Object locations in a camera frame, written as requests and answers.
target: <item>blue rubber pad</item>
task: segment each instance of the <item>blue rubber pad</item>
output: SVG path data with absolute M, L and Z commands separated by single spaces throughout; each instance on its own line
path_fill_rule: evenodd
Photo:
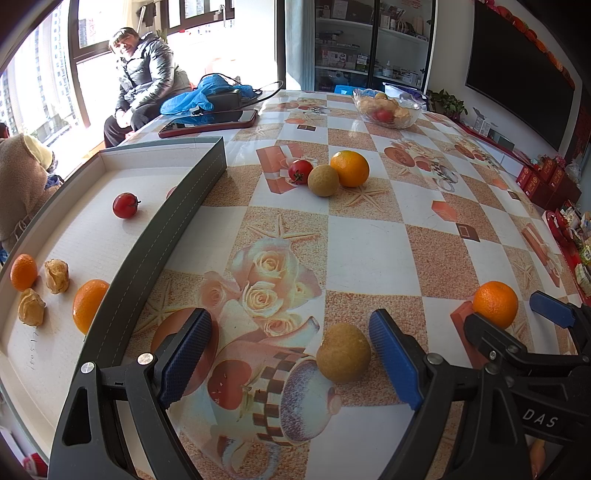
M 530 308 L 559 327 L 568 328 L 574 325 L 574 314 L 571 308 L 540 291 L 531 294 Z
M 158 401 L 164 408 L 181 399 L 193 371 L 212 337 L 212 318 L 203 310 L 162 370 Z
M 418 389 L 417 370 L 378 311 L 369 318 L 369 338 L 400 400 L 418 410 L 423 404 L 423 396 Z

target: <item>bottle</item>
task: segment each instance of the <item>bottle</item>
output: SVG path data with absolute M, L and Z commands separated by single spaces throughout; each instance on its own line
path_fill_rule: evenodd
M 384 69 L 382 70 L 382 75 L 384 75 L 385 77 L 392 78 L 392 67 L 390 66 L 389 60 L 386 63 L 386 66 L 384 67 Z

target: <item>black tv screen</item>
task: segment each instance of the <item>black tv screen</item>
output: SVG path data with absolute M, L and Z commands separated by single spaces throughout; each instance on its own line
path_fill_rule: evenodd
M 573 89 L 533 42 L 475 1 L 472 56 L 466 86 L 494 100 L 560 148 Z M 519 145 L 518 139 L 509 138 Z

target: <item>black pants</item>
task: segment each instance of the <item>black pants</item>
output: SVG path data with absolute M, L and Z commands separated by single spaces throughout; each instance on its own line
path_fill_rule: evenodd
M 129 127 L 121 128 L 117 123 L 117 120 L 111 115 L 105 121 L 105 146 L 116 147 L 123 140 L 125 135 L 131 131 L 138 131 L 144 125 L 150 123 L 154 118 L 160 115 L 160 106 L 162 102 L 158 103 L 147 103 L 142 105 L 131 116 L 131 125 Z

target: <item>orange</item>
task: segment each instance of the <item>orange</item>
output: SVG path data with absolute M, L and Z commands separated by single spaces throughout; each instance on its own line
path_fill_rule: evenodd
M 31 255 L 21 254 L 16 257 L 10 270 L 10 281 L 18 291 L 25 291 L 37 279 L 37 264 Z
M 342 150 L 330 159 L 330 166 L 339 174 L 343 187 L 358 187 L 369 177 L 369 164 L 363 155 L 351 150 Z
M 104 280 L 89 280 L 76 292 L 72 304 L 72 317 L 78 330 L 85 335 L 90 329 L 90 324 L 95 318 L 105 293 L 107 293 L 107 288 L 109 288 L 109 284 Z
M 513 289 L 500 281 L 481 285 L 474 294 L 474 311 L 484 315 L 497 327 L 506 329 L 517 315 L 518 300 Z

